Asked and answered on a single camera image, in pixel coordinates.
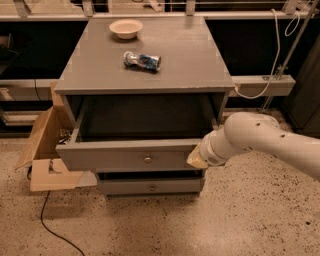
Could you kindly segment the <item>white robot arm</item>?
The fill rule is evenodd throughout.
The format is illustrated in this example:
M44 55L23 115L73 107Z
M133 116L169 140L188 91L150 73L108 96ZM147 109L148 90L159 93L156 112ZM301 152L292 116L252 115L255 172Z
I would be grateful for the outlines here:
M274 117L265 114L231 114L221 129L201 140L189 154L187 163L207 169L224 165L233 156L250 151L273 155L320 180L320 140L284 131Z

